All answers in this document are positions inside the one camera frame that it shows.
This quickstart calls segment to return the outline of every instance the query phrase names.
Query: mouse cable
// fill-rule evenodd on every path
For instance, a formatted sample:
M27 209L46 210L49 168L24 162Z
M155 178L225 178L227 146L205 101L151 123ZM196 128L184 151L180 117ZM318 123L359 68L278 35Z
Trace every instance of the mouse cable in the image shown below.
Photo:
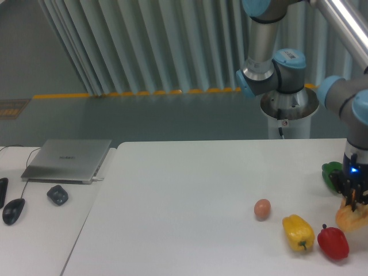
M3 147L2 149L0 149L0 151L2 151L5 148L10 148L10 147L24 147L23 145L7 145L5 147Z
M25 163L25 165L26 165L25 168L28 168L28 161L29 161L29 158L30 158L31 154L33 154L35 151L38 151L39 149L40 148L36 148L36 149L34 149L33 151L30 152L30 154L28 155L28 158L27 158L27 162ZM23 188L23 191L22 191L21 198L23 198L24 190L27 187L28 181L29 180L27 180L27 182L25 182L25 185L24 185L24 188Z

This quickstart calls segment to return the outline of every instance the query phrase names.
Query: silver laptop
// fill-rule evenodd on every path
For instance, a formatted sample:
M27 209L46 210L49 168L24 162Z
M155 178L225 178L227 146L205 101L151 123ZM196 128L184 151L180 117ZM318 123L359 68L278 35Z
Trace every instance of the silver laptop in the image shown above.
M23 181L91 184L111 140L47 140L22 174Z

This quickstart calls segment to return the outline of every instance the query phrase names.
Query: pepper stem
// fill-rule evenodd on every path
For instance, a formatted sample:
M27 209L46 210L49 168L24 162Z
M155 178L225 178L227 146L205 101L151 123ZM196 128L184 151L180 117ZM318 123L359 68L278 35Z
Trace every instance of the pepper stem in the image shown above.
M299 242L299 246L304 246L304 250L306 250L306 246L305 246L305 244L306 244L306 241L301 241L301 242Z

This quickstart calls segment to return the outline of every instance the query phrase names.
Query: laptop logo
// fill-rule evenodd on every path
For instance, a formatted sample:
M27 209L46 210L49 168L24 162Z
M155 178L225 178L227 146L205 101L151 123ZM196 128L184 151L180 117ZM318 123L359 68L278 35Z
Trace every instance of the laptop logo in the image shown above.
M75 159L75 156L60 156L59 159Z

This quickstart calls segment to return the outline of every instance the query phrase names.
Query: orange object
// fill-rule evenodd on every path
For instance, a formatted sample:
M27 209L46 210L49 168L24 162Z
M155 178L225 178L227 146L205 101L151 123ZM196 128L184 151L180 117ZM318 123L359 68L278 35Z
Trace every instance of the orange object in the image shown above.
M336 213L336 224L343 232L352 232L368 225L368 205L357 205L353 212L351 205L345 206L345 198Z
M254 205L255 215L262 220L268 218L270 212L271 212L271 203L266 199L259 200Z

